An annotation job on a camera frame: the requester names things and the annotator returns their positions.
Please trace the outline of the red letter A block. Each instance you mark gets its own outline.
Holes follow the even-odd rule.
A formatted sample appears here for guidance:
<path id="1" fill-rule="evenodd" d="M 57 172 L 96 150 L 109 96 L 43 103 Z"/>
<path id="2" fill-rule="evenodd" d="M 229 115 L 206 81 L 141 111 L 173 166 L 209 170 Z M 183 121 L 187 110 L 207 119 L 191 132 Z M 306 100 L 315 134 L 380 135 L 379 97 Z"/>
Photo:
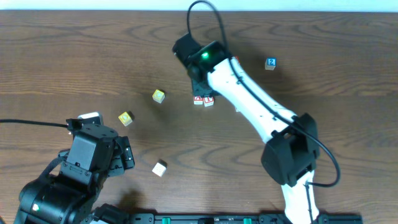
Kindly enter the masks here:
<path id="1" fill-rule="evenodd" d="M 202 105 L 203 104 L 203 98 L 201 96 L 194 96 L 193 97 L 193 104 L 194 105 Z"/>

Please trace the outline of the red letter I block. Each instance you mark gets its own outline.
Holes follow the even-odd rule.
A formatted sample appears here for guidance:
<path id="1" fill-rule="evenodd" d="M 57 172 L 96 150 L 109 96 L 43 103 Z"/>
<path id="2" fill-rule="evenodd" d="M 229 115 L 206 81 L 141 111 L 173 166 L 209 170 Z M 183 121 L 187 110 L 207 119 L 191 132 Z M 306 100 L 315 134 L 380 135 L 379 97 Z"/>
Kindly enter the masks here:
<path id="1" fill-rule="evenodd" d="M 206 96 L 203 98 L 203 105 L 205 107 L 213 106 L 215 102 L 215 99 L 211 96 Z"/>

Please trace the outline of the blue number 2 block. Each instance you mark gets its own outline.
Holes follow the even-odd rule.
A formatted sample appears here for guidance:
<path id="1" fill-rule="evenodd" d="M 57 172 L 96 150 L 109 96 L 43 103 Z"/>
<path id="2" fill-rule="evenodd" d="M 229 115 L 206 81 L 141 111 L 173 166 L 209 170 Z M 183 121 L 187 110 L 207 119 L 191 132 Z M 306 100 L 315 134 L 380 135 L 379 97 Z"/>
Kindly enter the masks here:
<path id="1" fill-rule="evenodd" d="M 266 58 L 266 62 L 265 62 L 265 69 L 266 70 L 274 70 L 276 68 L 277 65 L 277 60 L 276 58 Z"/>

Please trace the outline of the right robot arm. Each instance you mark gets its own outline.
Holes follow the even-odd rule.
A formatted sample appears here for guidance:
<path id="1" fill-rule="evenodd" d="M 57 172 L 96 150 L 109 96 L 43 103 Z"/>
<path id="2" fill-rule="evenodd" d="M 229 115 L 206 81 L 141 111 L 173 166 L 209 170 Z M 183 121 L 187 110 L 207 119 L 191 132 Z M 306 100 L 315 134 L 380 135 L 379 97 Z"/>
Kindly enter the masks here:
<path id="1" fill-rule="evenodd" d="M 291 223 L 310 223 L 319 211 L 315 205 L 313 180 L 319 147 L 298 131 L 317 135 L 309 114 L 297 116 L 273 100 L 243 70 L 239 60 L 217 41 L 201 46 L 190 34 L 178 39 L 172 51 L 187 69 L 188 76 L 205 95 L 224 96 L 252 124 L 266 145 L 261 163 L 282 188 L 285 216 Z"/>

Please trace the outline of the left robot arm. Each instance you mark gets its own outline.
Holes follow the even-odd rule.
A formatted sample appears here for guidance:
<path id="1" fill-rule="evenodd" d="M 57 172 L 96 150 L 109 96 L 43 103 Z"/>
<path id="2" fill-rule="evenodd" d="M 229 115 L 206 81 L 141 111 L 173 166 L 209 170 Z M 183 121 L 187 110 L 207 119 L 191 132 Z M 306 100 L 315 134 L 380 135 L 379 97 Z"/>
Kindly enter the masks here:
<path id="1" fill-rule="evenodd" d="M 15 223 L 81 223 L 107 178 L 135 166 L 126 136 L 98 119 L 67 119 L 72 146 L 20 192 Z"/>

